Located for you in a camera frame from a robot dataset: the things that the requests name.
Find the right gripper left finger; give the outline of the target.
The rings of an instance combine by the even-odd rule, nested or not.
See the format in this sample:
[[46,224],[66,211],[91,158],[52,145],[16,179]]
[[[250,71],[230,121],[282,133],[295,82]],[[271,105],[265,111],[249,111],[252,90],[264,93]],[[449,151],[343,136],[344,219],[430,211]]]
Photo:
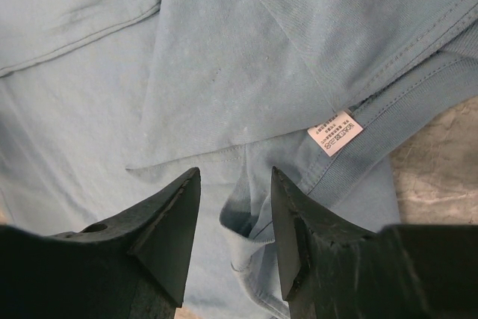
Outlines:
[[201,194],[198,168],[80,232],[1,227],[3,318],[173,318]]

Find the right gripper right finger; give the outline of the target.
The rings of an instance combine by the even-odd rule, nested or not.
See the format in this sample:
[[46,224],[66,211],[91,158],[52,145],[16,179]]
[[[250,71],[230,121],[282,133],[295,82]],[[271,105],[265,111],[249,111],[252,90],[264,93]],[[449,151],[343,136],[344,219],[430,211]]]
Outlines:
[[373,233],[306,196],[281,170],[271,206],[293,318],[475,318],[477,227],[392,225]]

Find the grey-blue t shirt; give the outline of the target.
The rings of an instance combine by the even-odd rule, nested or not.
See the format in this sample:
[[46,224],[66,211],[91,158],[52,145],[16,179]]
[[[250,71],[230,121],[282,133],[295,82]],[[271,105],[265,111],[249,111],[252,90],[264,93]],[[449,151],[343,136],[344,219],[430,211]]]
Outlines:
[[184,303],[287,318],[270,183],[400,220],[389,154],[477,94],[477,0],[1,0],[1,209],[83,229],[198,167]]

